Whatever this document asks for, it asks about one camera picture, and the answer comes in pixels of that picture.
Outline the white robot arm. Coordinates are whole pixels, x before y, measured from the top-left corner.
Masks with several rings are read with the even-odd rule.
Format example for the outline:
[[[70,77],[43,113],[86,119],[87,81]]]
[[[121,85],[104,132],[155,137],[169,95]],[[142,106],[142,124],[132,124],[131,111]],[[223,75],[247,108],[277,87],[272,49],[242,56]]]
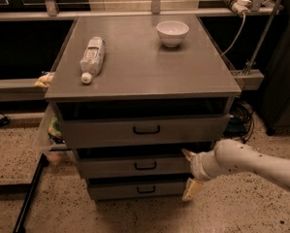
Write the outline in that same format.
[[[183,201],[192,200],[203,184],[221,175],[250,172],[290,192],[290,160],[269,156],[231,139],[215,143],[213,150],[194,153],[182,149],[192,178],[186,183]]]

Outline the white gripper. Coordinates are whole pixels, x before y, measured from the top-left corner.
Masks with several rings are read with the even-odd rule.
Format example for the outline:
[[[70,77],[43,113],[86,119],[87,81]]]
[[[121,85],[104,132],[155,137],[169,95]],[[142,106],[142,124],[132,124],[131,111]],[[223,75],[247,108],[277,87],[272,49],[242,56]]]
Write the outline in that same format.
[[[213,180],[218,176],[219,165],[213,151],[200,153],[195,153],[187,149],[182,149],[181,151],[185,158],[190,161],[190,170],[196,179],[189,178],[187,180],[182,195],[183,201],[190,201],[202,189],[204,184],[200,181]]]

